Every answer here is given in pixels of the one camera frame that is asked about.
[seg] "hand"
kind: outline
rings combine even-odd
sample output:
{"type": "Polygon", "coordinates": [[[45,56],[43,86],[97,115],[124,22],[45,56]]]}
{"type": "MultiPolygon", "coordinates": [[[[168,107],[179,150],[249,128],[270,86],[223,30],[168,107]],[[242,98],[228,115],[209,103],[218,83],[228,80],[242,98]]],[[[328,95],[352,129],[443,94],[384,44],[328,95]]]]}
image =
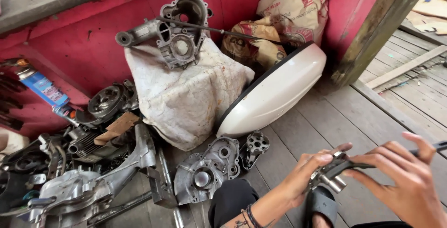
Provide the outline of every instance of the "hand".
{"type": "Polygon", "coordinates": [[[281,192],[290,201],[293,207],[299,206],[305,198],[303,194],[307,188],[310,176],[320,166],[324,166],[332,161],[332,155],[338,151],[347,151],[352,148],[351,143],[339,145],[333,151],[321,150],[317,154],[301,155],[296,167],[278,185],[281,192]]]}
{"type": "Polygon", "coordinates": [[[395,186],[381,185],[357,170],[343,175],[357,179],[397,216],[414,228],[447,227],[447,217],[433,185],[430,163],[436,153],[421,136],[404,132],[403,137],[419,147],[413,156],[398,142],[387,142],[365,155],[351,157],[355,163],[371,164],[394,180],[395,186]]]}

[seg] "black rubber trim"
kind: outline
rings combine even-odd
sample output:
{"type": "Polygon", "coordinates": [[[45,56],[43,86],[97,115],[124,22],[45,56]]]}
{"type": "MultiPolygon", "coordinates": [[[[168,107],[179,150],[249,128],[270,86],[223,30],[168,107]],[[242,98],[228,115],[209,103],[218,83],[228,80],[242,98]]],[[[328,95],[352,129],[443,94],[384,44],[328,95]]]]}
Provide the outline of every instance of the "black rubber trim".
{"type": "Polygon", "coordinates": [[[304,50],[305,48],[309,47],[310,45],[312,45],[314,42],[313,41],[309,41],[304,43],[304,45],[300,46],[299,48],[297,48],[295,51],[293,51],[291,54],[287,55],[284,59],[282,59],[279,63],[277,63],[276,65],[274,65],[271,69],[267,70],[262,76],[260,76],[254,83],[252,83],[246,90],[244,90],[242,92],[242,94],[239,95],[239,97],[227,108],[227,110],[225,111],[225,113],[222,115],[222,117],[220,118],[219,122],[215,125],[215,132],[217,132],[217,130],[219,130],[222,122],[224,122],[225,118],[227,117],[227,115],[234,109],[234,107],[236,107],[236,105],[243,100],[254,88],[256,88],[256,86],[258,86],[262,81],[265,80],[265,78],[267,78],[270,74],[272,74],[274,71],[276,71],[278,68],[280,68],[282,65],[284,65],[287,61],[289,61],[290,59],[292,59],[295,55],[297,55],[299,52],[301,52],[302,50],[304,50]]]}

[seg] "white scooter side panel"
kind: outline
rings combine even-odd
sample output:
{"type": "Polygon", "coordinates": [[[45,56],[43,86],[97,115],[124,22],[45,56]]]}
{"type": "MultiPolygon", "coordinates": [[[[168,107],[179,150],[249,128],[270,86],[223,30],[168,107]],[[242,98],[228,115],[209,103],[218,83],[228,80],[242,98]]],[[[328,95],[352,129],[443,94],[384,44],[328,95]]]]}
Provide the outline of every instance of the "white scooter side panel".
{"type": "Polygon", "coordinates": [[[237,138],[274,122],[292,108],[321,77],[326,54],[308,42],[259,77],[230,105],[216,136],[237,138]]]}

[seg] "white sack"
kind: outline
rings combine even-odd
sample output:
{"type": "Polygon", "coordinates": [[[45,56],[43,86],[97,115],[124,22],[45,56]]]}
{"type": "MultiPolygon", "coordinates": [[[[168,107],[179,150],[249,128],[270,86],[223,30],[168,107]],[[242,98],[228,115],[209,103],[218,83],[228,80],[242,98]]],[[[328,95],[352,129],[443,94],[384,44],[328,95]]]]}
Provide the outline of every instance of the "white sack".
{"type": "Polygon", "coordinates": [[[198,64],[170,70],[154,41],[124,50],[144,122],[175,147],[189,151],[211,133],[215,122],[253,79],[254,72],[222,54],[205,38],[198,64]]]}

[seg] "wooden post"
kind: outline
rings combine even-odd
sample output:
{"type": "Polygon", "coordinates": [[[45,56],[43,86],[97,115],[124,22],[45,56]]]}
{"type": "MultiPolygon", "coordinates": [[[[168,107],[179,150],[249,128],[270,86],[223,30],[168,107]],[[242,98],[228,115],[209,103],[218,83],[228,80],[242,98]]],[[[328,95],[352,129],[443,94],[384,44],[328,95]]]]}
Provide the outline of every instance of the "wooden post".
{"type": "Polygon", "coordinates": [[[343,58],[332,81],[338,88],[355,82],[419,0],[377,0],[343,58]]]}

